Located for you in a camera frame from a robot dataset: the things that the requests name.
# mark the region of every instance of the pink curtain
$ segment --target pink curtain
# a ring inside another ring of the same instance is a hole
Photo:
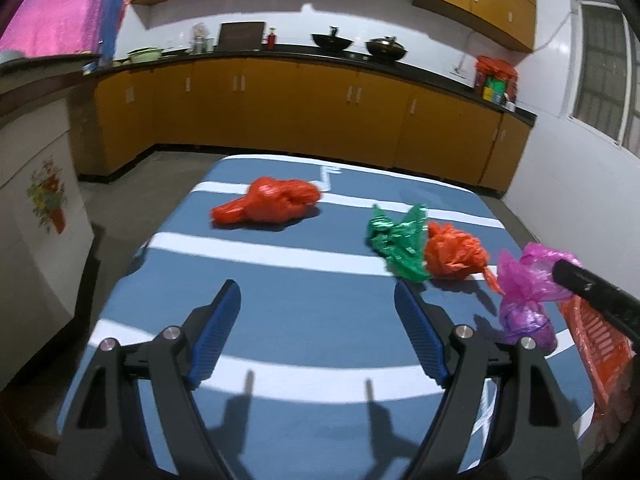
[[[27,56],[97,52],[102,0],[24,0],[0,38],[0,50]]]

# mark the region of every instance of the green plastic bag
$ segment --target green plastic bag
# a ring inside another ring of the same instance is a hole
[[[414,205],[401,222],[394,222],[378,205],[367,225],[367,241],[374,251],[384,256],[398,276],[411,282],[430,279],[422,266],[424,258],[426,208]]]

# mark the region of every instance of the floor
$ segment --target floor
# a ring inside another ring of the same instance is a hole
[[[92,303],[92,326],[138,248],[222,156],[155,152],[111,184],[80,183],[89,219],[102,234],[96,252],[100,269]],[[518,245],[524,247],[535,241],[501,200],[488,196],[482,199]],[[85,341],[71,345],[29,383],[9,386],[2,392],[8,414],[16,424],[42,436],[44,450],[55,450],[56,417],[84,345]],[[50,457],[37,452],[34,455],[49,468]]]

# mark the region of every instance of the window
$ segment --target window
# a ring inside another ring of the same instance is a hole
[[[571,116],[640,156],[640,42],[614,4],[576,3],[582,49]]]

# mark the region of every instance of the green bowl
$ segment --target green bowl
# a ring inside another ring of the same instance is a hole
[[[132,63],[146,63],[149,61],[155,61],[162,56],[162,49],[154,46],[148,46],[145,48],[137,48],[127,54],[129,60]]]

